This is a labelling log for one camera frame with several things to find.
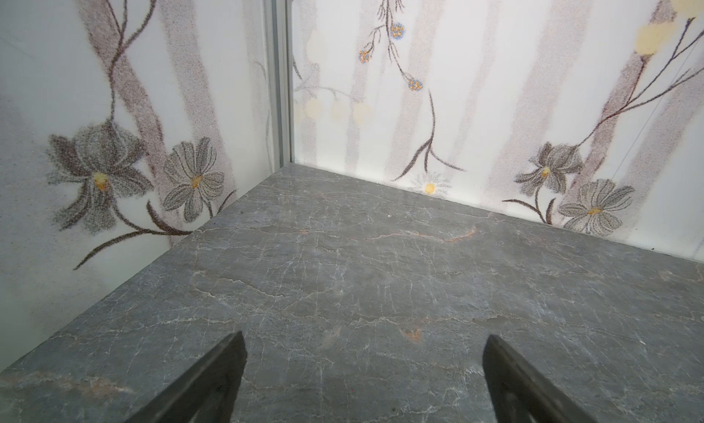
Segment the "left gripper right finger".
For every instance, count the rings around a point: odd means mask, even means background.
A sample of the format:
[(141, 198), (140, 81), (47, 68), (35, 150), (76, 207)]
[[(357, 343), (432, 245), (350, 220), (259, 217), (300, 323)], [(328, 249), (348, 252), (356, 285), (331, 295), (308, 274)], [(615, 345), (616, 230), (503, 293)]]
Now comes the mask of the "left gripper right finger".
[(499, 422), (595, 420), (498, 335), (487, 339), (482, 368)]

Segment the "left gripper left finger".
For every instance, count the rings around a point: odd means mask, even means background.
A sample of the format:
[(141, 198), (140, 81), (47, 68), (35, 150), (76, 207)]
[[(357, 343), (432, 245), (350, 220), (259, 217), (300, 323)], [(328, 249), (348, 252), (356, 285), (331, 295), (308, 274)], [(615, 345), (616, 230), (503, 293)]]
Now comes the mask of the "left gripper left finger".
[(129, 422), (229, 422), (248, 352), (243, 333), (231, 333)]

